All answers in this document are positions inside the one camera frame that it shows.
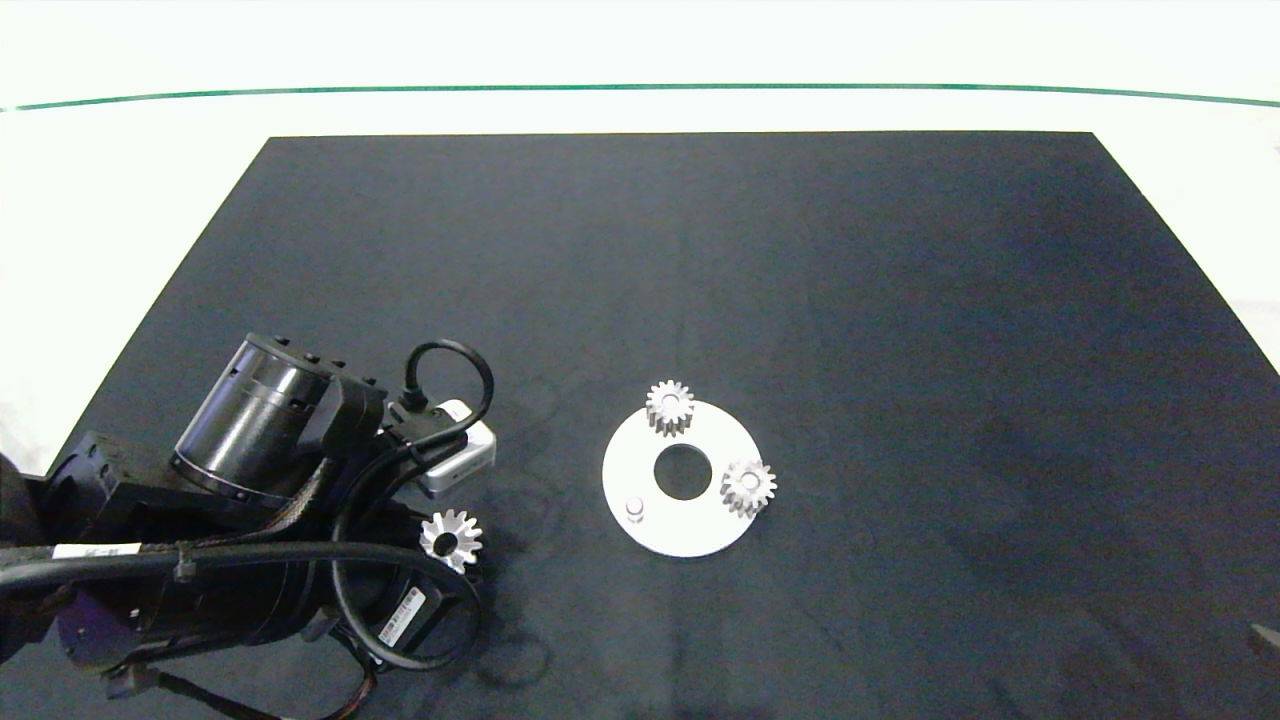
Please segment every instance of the black cylindrical motor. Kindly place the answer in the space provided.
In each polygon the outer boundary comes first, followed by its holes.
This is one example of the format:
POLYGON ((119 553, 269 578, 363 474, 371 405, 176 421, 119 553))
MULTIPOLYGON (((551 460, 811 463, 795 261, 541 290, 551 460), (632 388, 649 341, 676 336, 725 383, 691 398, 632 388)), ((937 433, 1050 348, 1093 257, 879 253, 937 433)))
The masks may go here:
POLYGON ((174 448, 173 466, 236 500, 282 505, 320 462, 300 439, 342 361, 251 333, 174 448))

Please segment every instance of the center hole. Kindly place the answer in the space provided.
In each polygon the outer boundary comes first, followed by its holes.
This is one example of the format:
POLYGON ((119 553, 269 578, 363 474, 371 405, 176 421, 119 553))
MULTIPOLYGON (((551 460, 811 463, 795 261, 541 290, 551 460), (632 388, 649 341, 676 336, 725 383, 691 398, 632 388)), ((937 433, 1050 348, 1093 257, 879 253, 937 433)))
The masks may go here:
POLYGON ((662 492, 676 500, 692 500, 712 484, 712 464, 701 450, 673 445, 658 455, 653 464, 653 477, 662 492))
POLYGON ((453 533, 440 533, 440 537, 435 538, 431 543, 431 552, 444 557, 445 555, 453 552, 458 547, 458 537, 453 533))

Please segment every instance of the green line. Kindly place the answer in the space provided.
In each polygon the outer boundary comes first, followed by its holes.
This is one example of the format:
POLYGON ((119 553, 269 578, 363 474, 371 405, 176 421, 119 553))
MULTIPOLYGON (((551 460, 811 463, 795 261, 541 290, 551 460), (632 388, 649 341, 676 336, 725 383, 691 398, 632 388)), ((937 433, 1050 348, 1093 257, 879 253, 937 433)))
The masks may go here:
POLYGON ((58 102, 32 102, 0 108, 0 113, 22 110, 52 110, 79 105, 106 105, 113 102, 138 102, 141 100, 179 100, 184 97, 230 97, 237 95, 319 95, 330 92, 534 92, 579 90, 991 90, 1002 92, 1061 92, 1070 95, 1110 95, 1119 97, 1151 97, 1156 100, 1187 100, 1192 102, 1222 102, 1228 105, 1254 105, 1280 108, 1280 100, 1253 97, 1225 97, 1220 95, 1190 95, 1185 92, 1156 92, 1149 90, 1121 90, 1114 87, 1066 87, 1052 85, 978 85, 948 82, 637 82, 600 85, 367 85, 339 87, 256 87, 244 90, 192 90, 187 92, 148 92, 145 95, 119 95, 115 97, 90 97, 58 102))

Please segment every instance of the metal gear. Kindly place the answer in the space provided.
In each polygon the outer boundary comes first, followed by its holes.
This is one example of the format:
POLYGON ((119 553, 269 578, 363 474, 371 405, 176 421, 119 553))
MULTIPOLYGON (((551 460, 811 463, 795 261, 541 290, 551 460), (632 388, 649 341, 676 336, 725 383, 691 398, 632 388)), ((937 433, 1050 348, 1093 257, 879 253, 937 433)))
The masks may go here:
POLYGON ((728 470, 721 477, 724 505, 730 512, 737 512, 739 518, 754 518, 773 497, 773 491, 778 487, 774 479, 769 466, 759 460, 730 464, 728 470))
POLYGON ((650 387, 644 407, 649 427, 664 436, 677 436, 694 421, 694 393, 689 386, 676 380, 650 387))
POLYGON ((419 543, 428 555, 462 574, 467 565, 475 564, 476 551, 484 547, 476 539, 483 532, 476 527, 475 518, 467 518, 466 510, 461 512, 445 510, 443 515, 436 512, 431 515, 430 520, 422 520, 422 536, 419 538, 419 543), (452 547, 448 552, 436 552, 436 542, 448 536, 452 536, 454 542, 448 539, 444 542, 452 547))

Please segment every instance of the black table mat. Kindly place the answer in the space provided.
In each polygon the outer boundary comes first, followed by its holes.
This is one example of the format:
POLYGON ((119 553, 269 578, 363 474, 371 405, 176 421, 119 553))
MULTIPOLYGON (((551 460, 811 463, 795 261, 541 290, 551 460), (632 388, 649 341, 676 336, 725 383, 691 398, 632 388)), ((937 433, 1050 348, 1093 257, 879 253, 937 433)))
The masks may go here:
MULTIPOLYGON (((1247 646, 1280 624, 1276 374, 1091 135, 271 140, 77 434, 163 457, 248 331, 393 387, 457 337, 498 377, 499 465, 440 505, 486 529, 484 647, 369 717, 1280 712, 1247 646), (600 492, 668 377, 778 474, 699 560, 600 492)), ((108 703, 54 644, 0 669, 6 717, 210 715, 108 703)), ((177 665, 296 716, 356 682, 332 643, 177 665)))

